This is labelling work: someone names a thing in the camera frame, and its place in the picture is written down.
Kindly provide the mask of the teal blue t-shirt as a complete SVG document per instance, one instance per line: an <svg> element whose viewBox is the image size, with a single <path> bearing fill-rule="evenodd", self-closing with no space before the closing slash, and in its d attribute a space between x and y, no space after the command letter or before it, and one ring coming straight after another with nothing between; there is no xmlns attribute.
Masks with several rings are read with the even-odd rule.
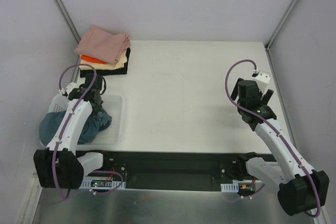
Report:
<svg viewBox="0 0 336 224"><path fill-rule="evenodd" d="M55 136L66 111L50 112L43 118L39 126L39 140L43 146ZM90 144L93 142L99 132L107 129L112 123L112 117L102 109L97 115L89 116L81 131L78 144Z"/></svg>

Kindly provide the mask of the folded orange t-shirt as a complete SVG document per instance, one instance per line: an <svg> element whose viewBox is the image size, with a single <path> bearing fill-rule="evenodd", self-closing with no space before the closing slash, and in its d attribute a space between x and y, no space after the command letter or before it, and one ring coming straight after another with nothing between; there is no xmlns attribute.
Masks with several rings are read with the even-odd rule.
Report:
<svg viewBox="0 0 336 224"><path fill-rule="evenodd" d="M87 55L81 55L81 60L84 60L84 61L87 61L87 62L90 62L90 63L102 64L102 65L107 64L107 62L105 62L105 61L102 61L100 59L96 59L96 58L93 58L93 57L90 57L90 56L87 56Z"/></svg>

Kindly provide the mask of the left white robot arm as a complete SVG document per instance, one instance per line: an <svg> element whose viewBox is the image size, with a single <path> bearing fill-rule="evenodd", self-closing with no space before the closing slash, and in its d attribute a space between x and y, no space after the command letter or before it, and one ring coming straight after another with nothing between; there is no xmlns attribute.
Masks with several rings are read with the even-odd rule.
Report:
<svg viewBox="0 0 336 224"><path fill-rule="evenodd" d="M45 149L34 153L34 164L43 188L78 189L85 176L110 173L111 164L99 152L76 157L76 148L87 119L101 112L103 77L89 74L84 84L73 88L58 129Z"/></svg>

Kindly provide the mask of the white perforated plastic basket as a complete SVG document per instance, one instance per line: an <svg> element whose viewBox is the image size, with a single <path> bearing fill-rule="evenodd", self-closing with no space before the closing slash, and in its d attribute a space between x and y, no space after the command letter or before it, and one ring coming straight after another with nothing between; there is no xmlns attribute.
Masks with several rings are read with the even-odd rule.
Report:
<svg viewBox="0 0 336 224"><path fill-rule="evenodd" d="M99 132L91 143L79 144L77 150L89 151L89 150L105 150L110 151L116 145L119 144L123 136L123 128L125 121L125 98L121 94L112 93L110 95L103 95L103 109L109 116L112 117L111 125ZM48 108L47 113L62 112L67 109L68 100L61 94L57 94L52 99L52 102ZM50 140L45 141L42 139L42 133L40 134L40 143L42 146L47 146Z"/></svg>

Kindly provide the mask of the folded pink t-shirt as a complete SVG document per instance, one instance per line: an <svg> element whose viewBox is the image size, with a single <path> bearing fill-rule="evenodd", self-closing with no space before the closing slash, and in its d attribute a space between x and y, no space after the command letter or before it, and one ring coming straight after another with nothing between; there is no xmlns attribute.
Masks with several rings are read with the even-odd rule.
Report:
<svg viewBox="0 0 336 224"><path fill-rule="evenodd" d="M121 59L123 52L130 47L129 35L114 35L93 25L82 36L74 52L115 65Z"/></svg>

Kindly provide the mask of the aluminium frame post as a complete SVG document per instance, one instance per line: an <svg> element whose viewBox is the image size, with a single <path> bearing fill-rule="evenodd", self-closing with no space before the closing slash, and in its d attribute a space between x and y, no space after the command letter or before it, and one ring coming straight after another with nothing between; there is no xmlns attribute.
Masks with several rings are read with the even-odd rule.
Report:
<svg viewBox="0 0 336 224"><path fill-rule="evenodd" d="M276 25L274 31L272 32L269 40L265 43L265 51L269 52L272 45L275 43L275 41L277 40L278 36L280 35L280 32L283 30L283 28L285 27L287 21L289 20L289 18L291 17L291 15L294 13L297 5L299 4L301 0L291 0L286 8L286 10L284 11L284 13L282 14L278 24Z"/></svg>
<svg viewBox="0 0 336 224"><path fill-rule="evenodd" d="M74 37L76 43L79 43L80 42L80 36L79 36L79 33L77 32L77 29L75 28L75 25L63 3L62 0L54 0L57 8L59 9L60 13L61 13L61 16L63 17L68 29L70 30L72 36Z"/></svg>

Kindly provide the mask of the right aluminium frame post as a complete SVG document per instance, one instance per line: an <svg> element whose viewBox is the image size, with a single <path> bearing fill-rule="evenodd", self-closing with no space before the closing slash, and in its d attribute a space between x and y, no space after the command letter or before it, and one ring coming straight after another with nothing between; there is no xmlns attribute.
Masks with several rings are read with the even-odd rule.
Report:
<svg viewBox="0 0 336 224"><path fill-rule="evenodd" d="M282 14L278 24L276 25L274 31L272 32L269 40L265 43L265 51L269 52L272 45L275 43L275 41L277 40L278 36L280 35L280 32L283 30L283 28L285 27L287 21L289 20L289 18L291 17L291 15L294 13L297 5L299 4L301 0L291 0L286 8L286 10L284 11L284 13Z"/></svg>

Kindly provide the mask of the left aluminium frame post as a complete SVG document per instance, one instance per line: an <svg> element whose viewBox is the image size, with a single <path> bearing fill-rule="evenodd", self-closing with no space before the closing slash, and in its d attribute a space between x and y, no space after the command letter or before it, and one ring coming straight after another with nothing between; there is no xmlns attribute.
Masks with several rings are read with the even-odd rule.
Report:
<svg viewBox="0 0 336 224"><path fill-rule="evenodd" d="M74 37L76 43L79 43L80 42L80 36L79 36L79 33L77 32L77 29L75 28L75 25L63 3L62 0L54 0L57 8L59 9L60 13L61 13L61 16L63 17L68 29L70 30L72 36Z"/></svg>

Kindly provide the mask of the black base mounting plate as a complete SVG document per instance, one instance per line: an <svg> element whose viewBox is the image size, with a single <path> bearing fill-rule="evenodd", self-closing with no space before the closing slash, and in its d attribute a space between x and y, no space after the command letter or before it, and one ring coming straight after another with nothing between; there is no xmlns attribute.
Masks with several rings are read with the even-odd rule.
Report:
<svg viewBox="0 0 336 224"><path fill-rule="evenodd" d="M242 174L238 154L103 151L92 176L123 180L127 189L220 191L222 184L253 182Z"/></svg>

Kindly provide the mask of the folded cream t-shirt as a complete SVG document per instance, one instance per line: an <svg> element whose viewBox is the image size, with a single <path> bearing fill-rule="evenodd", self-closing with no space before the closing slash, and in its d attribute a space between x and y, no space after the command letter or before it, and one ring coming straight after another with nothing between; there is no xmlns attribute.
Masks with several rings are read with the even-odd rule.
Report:
<svg viewBox="0 0 336 224"><path fill-rule="evenodd" d="M80 60L81 64L86 64L85 66L80 66L80 70L92 70L92 68L95 68L96 70L118 70L125 67L125 64L128 62L127 59L127 53L129 52L129 48L125 49L119 59L114 64L107 63L105 65L102 64L96 64L96 63L90 63L84 60Z"/></svg>

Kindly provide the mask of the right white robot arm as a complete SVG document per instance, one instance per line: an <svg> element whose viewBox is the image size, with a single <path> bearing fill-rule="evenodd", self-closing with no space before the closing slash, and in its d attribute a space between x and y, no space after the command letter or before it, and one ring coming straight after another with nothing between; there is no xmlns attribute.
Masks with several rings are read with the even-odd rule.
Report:
<svg viewBox="0 0 336 224"><path fill-rule="evenodd" d="M242 120L267 145L279 169L267 164L258 154L247 153L240 158L236 173L242 179L254 176L270 188L286 214L304 212L316 218L326 203L329 177L317 171L286 138L273 110L267 105L273 91L262 95L255 80L239 78L231 96Z"/></svg>

